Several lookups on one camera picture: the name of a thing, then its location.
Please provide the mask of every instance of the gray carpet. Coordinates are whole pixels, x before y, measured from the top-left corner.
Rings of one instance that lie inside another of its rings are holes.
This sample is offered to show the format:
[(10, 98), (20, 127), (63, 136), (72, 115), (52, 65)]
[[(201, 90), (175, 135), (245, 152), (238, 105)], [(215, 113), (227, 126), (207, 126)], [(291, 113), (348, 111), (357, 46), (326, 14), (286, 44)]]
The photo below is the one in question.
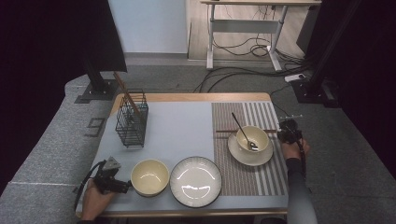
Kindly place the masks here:
[[(251, 69), (272, 71), (269, 65)], [(201, 65), (130, 65), (128, 71), (120, 74), (127, 87), (145, 92), (193, 92), (207, 73)], [(108, 72), (103, 77), (113, 78)], [(209, 79), (203, 91), (219, 78)], [(88, 125), (92, 119), (106, 119), (113, 105), (74, 104), (88, 84), (87, 76), (66, 84), (57, 114), (0, 198), (1, 223), (78, 220), (72, 190), (88, 173), (104, 129)], [(272, 92), (285, 86), (283, 77), (234, 76), (212, 91)], [(312, 147), (306, 183), (318, 223), (396, 223), (396, 181), (342, 109), (298, 104), (291, 87), (274, 93), (272, 100), (289, 114), (304, 116), (297, 122)], [(285, 116), (278, 108), (276, 113)]]

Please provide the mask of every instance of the cream bowl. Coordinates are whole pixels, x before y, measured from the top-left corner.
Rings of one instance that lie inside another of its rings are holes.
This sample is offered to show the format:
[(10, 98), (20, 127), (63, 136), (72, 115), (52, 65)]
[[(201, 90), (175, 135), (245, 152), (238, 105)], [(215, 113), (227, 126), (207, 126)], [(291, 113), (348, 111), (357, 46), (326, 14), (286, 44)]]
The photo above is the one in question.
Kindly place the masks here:
[(131, 172), (131, 182), (138, 194), (153, 197), (161, 193), (168, 185), (169, 171), (161, 161), (141, 161)]
[(266, 148), (268, 148), (270, 139), (268, 138), (268, 134), (264, 130), (256, 126), (245, 126), (242, 127), (242, 129), (247, 135), (248, 140), (256, 144), (256, 146), (259, 148), (257, 151), (252, 151), (248, 149), (248, 140), (239, 129), (236, 133), (236, 141), (242, 149), (248, 151), (249, 153), (260, 153), (261, 151), (264, 151)]

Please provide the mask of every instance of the power strip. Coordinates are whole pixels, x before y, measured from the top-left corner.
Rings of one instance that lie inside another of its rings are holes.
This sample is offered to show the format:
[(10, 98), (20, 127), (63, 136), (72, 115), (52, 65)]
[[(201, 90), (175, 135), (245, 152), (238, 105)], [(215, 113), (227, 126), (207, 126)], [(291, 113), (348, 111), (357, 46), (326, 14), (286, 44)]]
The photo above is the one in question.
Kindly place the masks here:
[(291, 81), (295, 81), (295, 80), (304, 80), (304, 79), (305, 79), (304, 74), (297, 74), (297, 75), (291, 75), (291, 76), (285, 77), (286, 82), (291, 82)]

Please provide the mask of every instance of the chopsticks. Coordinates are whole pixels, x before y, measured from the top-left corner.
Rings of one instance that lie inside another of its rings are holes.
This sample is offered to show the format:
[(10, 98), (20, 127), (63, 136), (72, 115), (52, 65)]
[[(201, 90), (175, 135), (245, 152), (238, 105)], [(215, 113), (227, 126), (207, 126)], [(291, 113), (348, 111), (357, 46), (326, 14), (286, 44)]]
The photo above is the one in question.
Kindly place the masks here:
[(117, 80), (117, 82), (119, 83), (122, 91), (124, 92), (124, 95), (127, 99), (127, 101), (129, 102), (129, 104), (134, 108), (134, 112), (137, 114), (137, 116), (139, 116), (140, 120), (145, 123), (145, 119), (143, 118), (143, 116), (140, 114), (139, 108), (137, 108), (136, 104), (134, 103), (134, 100), (132, 99), (131, 95), (129, 94), (128, 90), (125, 88), (125, 84), (123, 83), (123, 81), (121, 80), (119, 74), (117, 72), (114, 72), (113, 74), (114, 78)]
[[(263, 129), (266, 133), (277, 133), (277, 130)], [(216, 130), (216, 133), (236, 133), (238, 130)]]

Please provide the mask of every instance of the saucer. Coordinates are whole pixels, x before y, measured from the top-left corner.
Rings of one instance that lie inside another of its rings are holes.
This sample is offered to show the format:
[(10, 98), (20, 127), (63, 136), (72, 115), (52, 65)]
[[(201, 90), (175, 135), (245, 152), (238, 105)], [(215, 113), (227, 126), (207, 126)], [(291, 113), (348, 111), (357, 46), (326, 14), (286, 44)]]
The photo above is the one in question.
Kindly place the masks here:
[(170, 187), (180, 203), (188, 207), (203, 207), (218, 198), (221, 173), (213, 161), (203, 157), (189, 157), (173, 169)]
[(233, 134), (230, 134), (228, 138), (228, 149), (236, 160), (249, 166), (263, 165), (271, 160), (274, 154), (274, 146), (271, 140), (269, 141), (268, 147), (265, 150), (260, 152), (250, 152), (242, 149), (238, 145), (236, 136)]

